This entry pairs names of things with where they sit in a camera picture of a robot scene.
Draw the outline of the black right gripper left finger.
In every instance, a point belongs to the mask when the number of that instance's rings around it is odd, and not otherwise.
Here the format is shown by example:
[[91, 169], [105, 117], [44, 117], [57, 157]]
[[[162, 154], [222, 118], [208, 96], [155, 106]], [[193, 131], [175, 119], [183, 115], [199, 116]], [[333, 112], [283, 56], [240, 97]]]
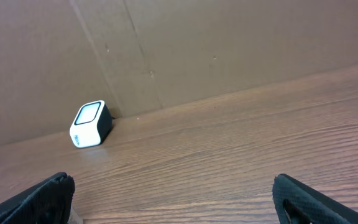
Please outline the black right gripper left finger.
[[0, 203], [0, 224], [68, 223], [75, 181], [58, 172]]

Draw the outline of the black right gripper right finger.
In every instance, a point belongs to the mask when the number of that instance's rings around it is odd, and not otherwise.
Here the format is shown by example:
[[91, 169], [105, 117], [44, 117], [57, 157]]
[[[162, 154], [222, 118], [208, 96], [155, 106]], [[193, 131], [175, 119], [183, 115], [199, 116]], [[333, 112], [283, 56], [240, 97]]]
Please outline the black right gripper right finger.
[[281, 224], [358, 224], [358, 212], [286, 174], [275, 177], [272, 196]]

